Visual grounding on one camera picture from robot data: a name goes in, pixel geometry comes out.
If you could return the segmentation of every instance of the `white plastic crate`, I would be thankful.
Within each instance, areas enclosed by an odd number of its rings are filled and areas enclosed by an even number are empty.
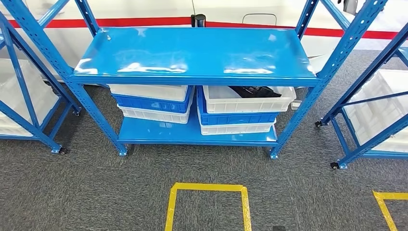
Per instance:
[[[42,125],[45,117],[48,115],[50,110],[55,106],[58,101],[58,96],[56,96],[52,90],[43,92],[40,97],[36,98],[33,102],[34,110],[37,115],[37,120],[40,125]],[[19,111],[24,111],[21,108],[25,108],[25,111],[20,115],[27,121],[31,122],[30,114],[26,108],[26,103],[22,102],[18,105]],[[26,131],[12,119],[8,118],[5,114],[0,112],[0,134],[1,135],[14,135],[14,136],[33,136],[30,132]]]
[[[52,88],[44,83],[41,73],[32,67],[28,60],[19,60],[19,63],[36,113],[48,113],[48,111],[41,112],[39,104],[36,102],[41,99],[55,103],[58,97],[52,92]],[[31,121],[10,59],[0,59],[0,100],[19,115]],[[15,123],[0,112],[0,126],[7,125],[14,126]]]
[[[170,101],[184,101],[187,85],[138,85],[108,84],[113,94],[155,98]]]
[[[198,120],[200,122],[202,135],[225,135],[225,134],[243,134],[243,133],[262,133],[270,132],[272,126],[276,123],[257,123],[257,124],[225,124],[225,125],[202,125],[200,119],[200,110],[197,108]]]
[[[351,99],[359,101],[408,90],[408,71],[379,70]],[[408,95],[344,107],[360,144],[364,144],[408,112]],[[408,152],[408,128],[374,150]]]
[[[189,121],[190,108],[191,108],[193,99],[194,99],[194,90],[191,91],[189,106],[188,106],[186,113],[156,111],[156,110],[140,109],[140,108],[134,108],[134,107],[121,107],[119,105],[117,105],[117,107],[119,107],[122,110],[123,116],[125,117],[156,120],[156,121],[171,122],[171,123],[178,123],[178,124],[187,124],[187,122]]]
[[[279,98],[241,98],[228,86],[203,86],[208,113],[285,112],[296,99],[293,87],[269,87]]]

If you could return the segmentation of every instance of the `yellow tape marking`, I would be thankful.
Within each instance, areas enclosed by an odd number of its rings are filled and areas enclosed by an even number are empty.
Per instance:
[[[198,183],[178,183],[176,182],[170,189],[168,200],[167,219],[165,231],[173,229],[174,210],[176,208],[177,190],[203,190],[203,191],[228,191],[241,192],[243,225],[245,231],[251,231],[251,215],[249,212],[249,199],[246,187],[237,184],[198,184]]]
[[[390,228],[390,231],[398,231],[393,218],[391,217],[390,211],[388,211],[387,205],[384,200],[408,200],[408,193],[406,192],[376,192],[372,191],[375,199],[377,200],[378,206],[381,209],[382,215]]]

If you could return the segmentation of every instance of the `blue metal shelving unit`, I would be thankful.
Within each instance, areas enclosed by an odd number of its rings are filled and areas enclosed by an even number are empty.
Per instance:
[[[39,20],[39,23],[42,26],[46,26],[56,15],[54,12],[55,8],[51,8],[45,15]],[[28,112],[30,114],[31,124],[23,117],[21,117],[18,113],[16,113],[12,108],[7,106],[3,101],[0,100],[0,111],[2,111],[5,115],[9,118],[13,119],[17,124],[21,127],[29,131],[33,136],[11,136],[11,135],[0,135],[0,139],[12,139],[12,140],[36,140],[41,141],[44,144],[51,147],[51,152],[55,154],[64,154],[66,153],[66,149],[62,147],[60,144],[56,143],[53,139],[57,134],[62,122],[64,121],[66,115],[71,110],[74,110],[73,113],[75,115],[79,115],[81,108],[75,103],[72,97],[65,91],[62,85],[55,79],[55,77],[51,74],[51,72],[46,68],[44,63],[39,59],[39,57],[34,53],[34,51],[28,46],[28,44],[23,40],[23,38],[17,33],[17,31],[13,28],[13,26],[9,23],[9,21],[4,17],[4,15],[0,12],[0,49],[6,47],[8,53],[10,55],[10,59],[12,61],[13,67],[16,71],[16,76],[18,79],[18,83],[20,85],[21,91],[23,93],[23,97],[25,100],[25,104],[28,108]],[[32,61],[32,63],[38,68],[38,70],[47,78],[53,89],[58,93],[59,99],[55,106],[48,112],[47,116],[43,120],[42,124],[40,125],[37,120],[36,113],[34,111],[33,104],[31,102],[30,94],[28,93],[28,89],[26,86],[26,82],[23,77],[23,73],[21,71],[17,55],[14,50],[14,45],[22,50],[26,56]],[[60,118],[54,125],[52,131],[49,135],[44,134],[43,130],[45,129],[46,125],[50,121],[51,117],[54,115],[55,111],[59,107],[59,105],[65,102],[65,109],[63,113],[60,115]]]
[[[87,1],[76,0],[94,40],[74,72],[21,1],[1,1],[42,48],[41,52],[118,149],[119,155],[127,154],[125,144],[128,143],[165,143],[266,146],[272,148],[271,158],[278,157],[304,115],[387,2],[366,1],[350,23],[331,0],[321,0],[345,31],[322,71],[314,74],[300,39],[319,0],[306,1],[295,30],[99,28]],[[116,134],[83,84],[304,86],[308,87],[308,94],[279,136],[275,129],[261,134],[203,136],[194,105],[186,125],[126,117]]]
[[[408,23],[401,29],[401,31],[391,40],[391,42],[385,47],[385,49],[377,56],[377,58],[370,64],[370,66],[361,74],[361,76],[352,84],[352,86],[344,93],[340,100],[330,109],[330,111],[318,122],[316,126],[325,126],[331,121],[334,131],[336,132],[340,144],[343,147],[345,157],[337,162],[331,163],[332,168],[347,169],[347,164],[360,157],[366,158],[397,158],[408,159],[408,153],[391,152],[391,151],[378,151],[372,150],[378,144],[384,142],[390,136],[395,135],[400,130],[408,126],[408,115],[403,116],[388,128],[368,140],[366,143],[360,145],[353,125],[344,110],[344,107],[351,104],[364,103],[374,100],[380,100],[385,98],[397,97],[408,94],[408,91],[399,92],[391,95],[384,95],[371,99],[365,99],[360,101],[349,102],[351,97],[360,90],[360,88],[371,78],[371,76],[393,56],[396,56],[402,60],[402,62],[408,66],[408,47],[401,47],[405,40],[408,38]],[[356,149],[349,150],[345,138],[337,124],[335,117],[341,114],[347,124],[348,129],[353,137]]]

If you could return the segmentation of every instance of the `black object in crate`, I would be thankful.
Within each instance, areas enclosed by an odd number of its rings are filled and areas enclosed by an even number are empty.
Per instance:
[[[229,86],[242,98],[278,98],[281,94],[275,93],[268,87]]]

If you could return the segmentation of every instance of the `stacked crate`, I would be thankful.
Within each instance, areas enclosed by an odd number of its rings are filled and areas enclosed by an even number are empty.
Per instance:
[[[50,86],[44,83],[40,72],[28,60],[19,60],[19,64],[38,123],[41,125],[57,103],[58,96],[54,94]],[[10,59],[0,59],[0,100],[25,120],[32,123]],[[2,112],[0,112],[0,135],[33,136]]]
[[[241,98],[228,86],[197,86],[201,134],[269,132],[279,112],[296,99],[293,87],[269,87],[280,97]]]
[[[125,117],[186,124],[194,86],[109,84]]]
[[[360,101],[408,91],[408,71],[379,70],[351,98]],[[364,144],[408,113],[408,95],[352,104],[344,107],[359,144]],[[408,128],[388,138],[373,150],[408,152]]]

